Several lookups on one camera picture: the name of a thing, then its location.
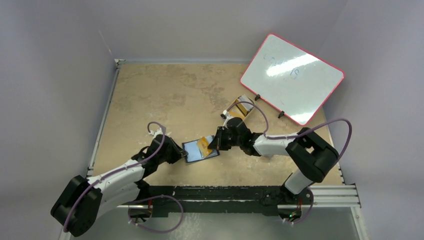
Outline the gold credit card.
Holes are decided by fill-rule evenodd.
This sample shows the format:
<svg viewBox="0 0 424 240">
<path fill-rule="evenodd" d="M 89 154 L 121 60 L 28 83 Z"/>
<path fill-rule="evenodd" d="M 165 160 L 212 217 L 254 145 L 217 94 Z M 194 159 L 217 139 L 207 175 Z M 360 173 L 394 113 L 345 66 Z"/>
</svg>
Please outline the gold credit card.
<svg viewBox="0 0 424 240">
<path fill-rule="evenodd" d="M 205 136 L 201 137 L 197 141 L 196 145 L 203 158 L 207 158 L 213 152 L 213 150 L 208 149 L 209 141 Z"/>
</svg>

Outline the navy blue leather card holder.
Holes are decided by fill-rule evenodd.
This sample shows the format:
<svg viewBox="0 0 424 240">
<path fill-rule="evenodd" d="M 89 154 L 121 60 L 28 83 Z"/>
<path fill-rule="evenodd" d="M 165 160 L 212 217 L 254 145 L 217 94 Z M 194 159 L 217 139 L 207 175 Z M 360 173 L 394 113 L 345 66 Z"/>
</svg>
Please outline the navy blue leather card holder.
<svg viewBox="0 0 424 240">
<path fill-rule="evenodd" d="M 214 135 L 201 137 L 197 140 L 182 143 L 182 149 L 187 152 L 185 161 L 194 163 L 220 155 L 219 151 L 208 149 L 208 145 L 212 142 Z"/>
</svg>

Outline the beige oval plastic tray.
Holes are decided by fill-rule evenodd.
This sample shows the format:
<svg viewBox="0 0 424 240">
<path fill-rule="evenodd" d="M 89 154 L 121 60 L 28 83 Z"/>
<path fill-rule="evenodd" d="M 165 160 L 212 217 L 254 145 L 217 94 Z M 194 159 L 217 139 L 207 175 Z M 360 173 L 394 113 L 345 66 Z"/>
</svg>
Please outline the beige oval plastic tray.
<svg viewBox="0 0 424 240">
<path fill-rule="evenodd" d="M 249 114 L 255 109 L 255 101 L 247 95 L 239 95 L 230 105 L 224 109 L 220 117 L 226 123 L 231 118 L 241 118 L 245 120 Z"/>
</svg>

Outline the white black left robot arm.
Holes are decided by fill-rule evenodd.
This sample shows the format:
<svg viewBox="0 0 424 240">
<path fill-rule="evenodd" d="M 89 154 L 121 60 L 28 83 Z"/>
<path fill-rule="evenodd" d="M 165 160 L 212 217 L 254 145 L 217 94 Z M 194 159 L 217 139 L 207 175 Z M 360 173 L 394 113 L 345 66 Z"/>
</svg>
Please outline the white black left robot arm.
<svg viewBox="0 0 424 240">
<path fill-rule="evenodd" d="M 97 218 L 115 207 L 132 201 L 138 205 L 146 203 L 149 191 L 144 178 L 160 164 L 174 164 L 187 154 L 171 137 L 159 134 L 123 165 L 97 176 L 73 177 L 52 206 L 50 215 L 65 232 L 79 237 Z"/>
</svg>

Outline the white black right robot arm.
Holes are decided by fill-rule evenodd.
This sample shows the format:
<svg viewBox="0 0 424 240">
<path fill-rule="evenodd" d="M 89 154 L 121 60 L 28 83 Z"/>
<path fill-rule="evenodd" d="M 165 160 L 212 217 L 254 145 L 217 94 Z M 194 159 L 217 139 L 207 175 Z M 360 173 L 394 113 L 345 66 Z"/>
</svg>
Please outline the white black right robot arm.
<svg viewBox="0 0 424 240">
<path fill-rule="evenodd" d="M 249 156 L 288 156 L 297 166 L 281 186 L 280 196 L 288 204 L 300 198 L 301 192 L 314 183 L 321 183 L 339 160 L 338 151 L 308 127 L 293 135 L 267 135 L 252 132 L 239 117 L 219 126 L 210 150 L 228 151 L 239 147 Z"/>
</svg>

